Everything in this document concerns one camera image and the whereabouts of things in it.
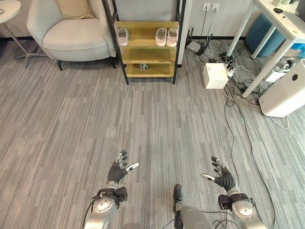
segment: wooden shelf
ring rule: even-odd
[[[174,64],[172,63],[152,63],[148,69],[140,69],[138,64],[127,64],[127,77],[173,77]]]
[[[175,63],[176,50],[122,48],[123,63]]]
[[[128,46],[156,46],[155,33],[158,28],[178,28],[177,21],[117,21],[116,27],[126,28],[129,34]]]

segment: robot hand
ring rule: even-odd
[[[219,177],[213,177],[205,173],[201,173],[200,176],[204,179],[213,181],[214,183],[223,187],[226,191],[237,188],[232,174],[223,164],[223,162],[214,156],[212,156],[212,161],[212,165],[216,167],[214,171],[219,175]]]
[[[116,189],[120,180],[127,175],[129,171],[132,171],[139,166],[139,163],[133,163],[131,166],[127,167],[127,152],[125,150],[121,151],[117,159],[114,161],[108,172],[107,188]]]

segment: desk leg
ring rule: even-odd
[[[262,41],[259,43],[259,45],[257,46],[256,50],[254,51],[254,53],[252,54],[251,58],[255,59],[257,57],[257,55],[259,54],[259,52],[262,50],[262,48],[264,47],[264,45],[267,43],[267,41],[269,40],[269,38],[271,37],[272,33],[275,31],[276,27],[274,25],[272,25],[270,27],[270,29],[268,30],[268,33],[264,36],[264,38],[262,39]]]
[[[234,50],[234,48],[235,48],[235,46],[236,46],[236,44],[238,42],[238,39],[242,35],[242,32],[243,32],[243,30],[244,30],[244,28],[245,28],[245,26],[246,26],[246,24],[247,24],[247,22],[248,22],[248,20],[249,20],[249,18],[251,16],[251,14],[252,14],[252,11],[253,11],[254,7],[255,7],[255,5],[251,1],[250,2],[250,6],[248,7],[246,15],[244,16],[242,22],[240,23],[240,25],[239,25],[239,27],[237,29],[237,32],[236,32],[235,37],[234,37],[234,40],[233,40],[233,42],[232,42],[232,44],[231,44],[231,46],[230,46],[230,48],[229,48],[229,50],[227,52],[227,56],[231,56],[232,55],[232,52],[233,52],[233,50]]]
[[[257,85],[266,77],[266,75],[272,70],[276,63],[282,58],[282,56],[290,49],[295,40],[286,40],[272,59],[263,67],[261,73],[250,84],[248,89],[243,93],[243,98],[247,98],[249,94],[257,87]]]
[[[38,53],[30,53],[28,52],[19,42],[19,40],[17,40],[17,38],[14,36],[14,34],[11,33],[11,31],[9,30],[8,27],[6,27],[6,25],[4,23],[1,24],[4,29],[8,32],[8,34],[10,35],[10,37],[18,44],[18,46],[21,48],[21,50],[24,52],[24,55],[18,56],[15,59],[20,59],[20,58],[25,58],[25,69],[28,67],[28,59],[29,57],[39,57],[39,56],[43,56],[46,57],[47,55],[45,54],[38,54]]]

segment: air purifier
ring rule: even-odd
[[[259,99],[266,116],[285,117],[305,105],[305,59],[270,87]]]

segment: power outlet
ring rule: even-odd
[[[217,12],[219,9],[219,4],[213,4],[211,11],[212,12]]]
[[[202,11],[210,11],[210,8],[211,4],[209,2],[206,2],[203,4]]]

